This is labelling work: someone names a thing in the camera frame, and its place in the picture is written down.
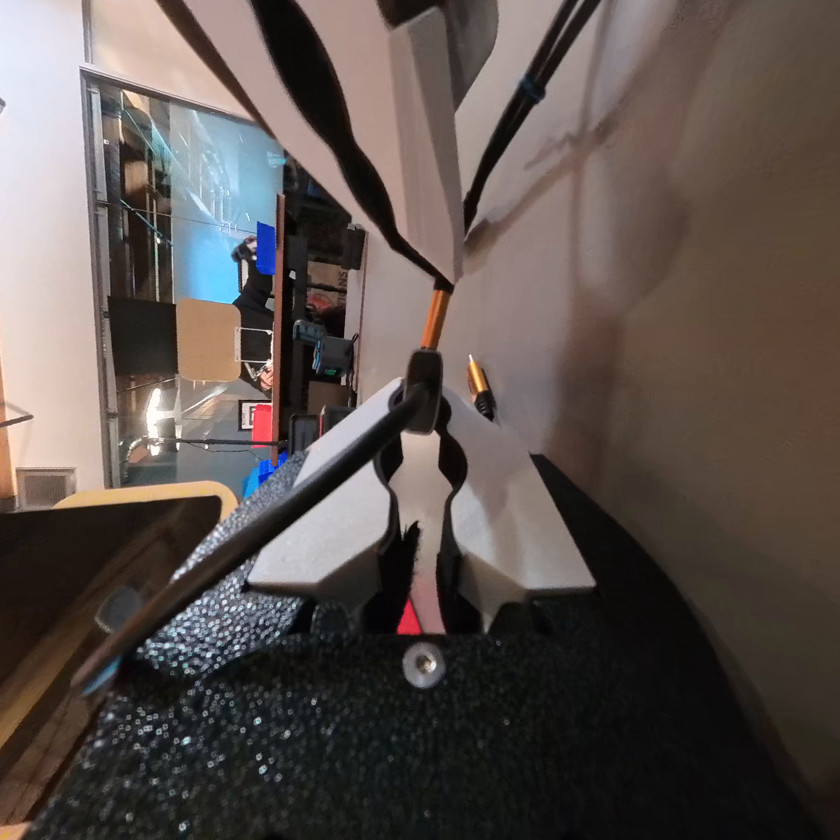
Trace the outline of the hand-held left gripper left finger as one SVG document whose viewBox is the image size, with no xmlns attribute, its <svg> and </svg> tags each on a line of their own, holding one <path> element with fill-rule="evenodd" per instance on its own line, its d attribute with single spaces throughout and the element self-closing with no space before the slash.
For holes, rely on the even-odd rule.
<svg viewBox="0 0 840 840">
<path fill-rule="evenodd" d="M 248 586 L 316 603 L 338 602 L 362 624 L 399 624 L 414 571 L 414 522 L 391 486 L 402 434 L 259 551 Z"/>
</svg>

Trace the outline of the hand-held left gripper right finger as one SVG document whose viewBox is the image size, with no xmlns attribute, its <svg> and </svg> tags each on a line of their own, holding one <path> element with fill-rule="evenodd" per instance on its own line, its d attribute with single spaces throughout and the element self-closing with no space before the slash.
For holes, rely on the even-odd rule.
<svg viewBox="0 0 840 840">
<path fill-rule="evenodd" d="M 592 592 L 595 579 L 532 457 L 445 387 L 437 467 L 450 491 L 436 562 L 446 632 L 485 632 L 508 604 Z"/>
</svg>

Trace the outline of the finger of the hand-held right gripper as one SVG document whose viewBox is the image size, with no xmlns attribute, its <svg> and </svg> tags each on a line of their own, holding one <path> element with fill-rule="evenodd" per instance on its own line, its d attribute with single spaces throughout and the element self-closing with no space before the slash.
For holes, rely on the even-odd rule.
<svg viewBox="0 0 840 840">
<path fill-rule="evenodd" d="M 371 164 L 350 137 L 347 109 L 324 48 L 300 2 L 159 2 L 189 46 L 247 114 L 284 145 L 331 197 L 372 226 L 390 248 L 449 284 L 384 237 L 375 220 L 389 217 Z"/>
<path fill-rule="evenodd" d="M 409 3 L 400 23 L 385 16 L 399 3 L 300 2 L 324 48 L 346 107 L 350 137 L 372 166 L 390 215 L 381 235 L 454 286 L 463 270 L 455 130 L 454 60 L 441 3 Z"/>
</svg>

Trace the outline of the cardboard box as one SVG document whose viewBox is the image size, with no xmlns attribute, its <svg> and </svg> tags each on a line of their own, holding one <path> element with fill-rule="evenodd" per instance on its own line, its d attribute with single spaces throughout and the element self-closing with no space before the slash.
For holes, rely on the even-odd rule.
<svg viewBox="0 0 840 840">
<path fill-rule="evenodd" d="M 310 260 L 308 262 L 308 305 L 324 310 L 344 307 L 347 311 L 361 303 L 362 274 L 356 269 Z"/>
</svg>

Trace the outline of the glass partition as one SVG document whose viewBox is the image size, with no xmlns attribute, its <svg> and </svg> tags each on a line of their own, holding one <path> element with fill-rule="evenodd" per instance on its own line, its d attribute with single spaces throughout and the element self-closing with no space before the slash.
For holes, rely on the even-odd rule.
<svg viewBox="0 0 840 840">
<path fill-rule="evenodd" d="M 270 448 L 252 448 L 238 430 L 238 401 L 270 403 L 241 378 L 192 382 L 174 375 L 114 373 L 109 297 L 176 304 L 184 298 L 233 304 L 245 264 L 232 252 L 258 221 L 276 226 L 286 198 L 287 231 L 308 242 L 310 260 L 341 266 L 350 216 L 278 142 L 250 122 L 155 96 L 91 73 L 82 75 L 91 221 L 93 317 L 98 352 L 103 479 L 108 488 L 215 480 L 240 493 Z M 344 307 L 308 305 L 304 319 L 328 335 L 358 340 Z M 312 371 L 303 348 L 304 413 L 341 404 L 347 376 Z M 178 450 L 146 447 L 144 409 L 162 383 L 179 386 Z"/>
</svg>

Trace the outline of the dark wooden desk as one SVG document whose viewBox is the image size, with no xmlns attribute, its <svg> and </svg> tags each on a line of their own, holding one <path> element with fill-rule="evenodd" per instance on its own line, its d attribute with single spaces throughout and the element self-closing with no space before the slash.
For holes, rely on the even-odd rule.
<svg viewBox="0 0 840 840">
<path fill-rule="evenodd" d="M 306 314 L 307 279 L 308 242 L 287 231 L 286 198 L 278 194 L 271 386 L 272 433 L 277 444 L 271 448 L 273 464 L 278 462 L 279 453 L 286 446 L 291 416 L 302 411 L 303 348 L 292 333 L 295 322 Z"/>
</svg>

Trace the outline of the rounded light board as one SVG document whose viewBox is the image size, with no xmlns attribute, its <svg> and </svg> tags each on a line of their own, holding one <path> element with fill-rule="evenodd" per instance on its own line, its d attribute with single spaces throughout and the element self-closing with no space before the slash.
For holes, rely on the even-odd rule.
<svg viewBox="0 0 840 840">
<path fill-rule="evenodd" d="M 146 501 L 171 501 L 186 498 L 215 497 L 220 501 L 218 520 L 225 520 L 238 506 L 231 489 L 213 480 L 175 482 L 163 485 L 126 486 L 121 488 L 81 490 L 60 500 L 54 509 L 89 508 Z"/>
</svg>

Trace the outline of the studio light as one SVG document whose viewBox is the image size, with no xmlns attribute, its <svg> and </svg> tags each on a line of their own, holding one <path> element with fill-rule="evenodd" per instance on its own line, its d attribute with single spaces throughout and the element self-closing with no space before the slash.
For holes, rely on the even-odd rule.
<svg viewBox="0 0 840 840">
<path fill-rule="evenodd" d="M 182 410 L 179 386 L 174 381 L 157 385 L 152 390 L 143 419 L 150 457 L 177 452 L 177 438 L 182 432 Z"/>
</svg>

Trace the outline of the beige board with clear stand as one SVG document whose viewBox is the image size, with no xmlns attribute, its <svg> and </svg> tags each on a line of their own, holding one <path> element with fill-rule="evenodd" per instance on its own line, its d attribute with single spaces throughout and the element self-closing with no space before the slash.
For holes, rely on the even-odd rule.
<svg viewBox="0 0 840 840">
<path fill-rule="evenodd" d="M 244 365 L 261 372 L 274 361 L 273 331 L 244 326 L 231 303 L 179 300 L 175 334 L 178 372 L 191 382 L 234 382 Z"/>
</svg>

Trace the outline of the black panel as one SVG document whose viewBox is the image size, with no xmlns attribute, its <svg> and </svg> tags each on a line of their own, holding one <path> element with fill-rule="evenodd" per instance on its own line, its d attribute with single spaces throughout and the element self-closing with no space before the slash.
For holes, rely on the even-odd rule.
<svg viewBox="0 0 840 840">
<path fill-rule="evenodd" d="M 108 320 L 115 375 L 178 373 L 175 304 L 109 297 Z"/>
</svg>

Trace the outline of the wall vent grille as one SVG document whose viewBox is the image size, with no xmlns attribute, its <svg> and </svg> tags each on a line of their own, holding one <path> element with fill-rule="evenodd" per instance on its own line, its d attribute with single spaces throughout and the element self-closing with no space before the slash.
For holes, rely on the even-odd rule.
<svg viewBox="0 0 840 840">
<path fill-rule="evenodd" d="M 23 468 L 15 470 L 18 510 L 51 509 L 77 492 L 75 468 Z"/>
</svg>

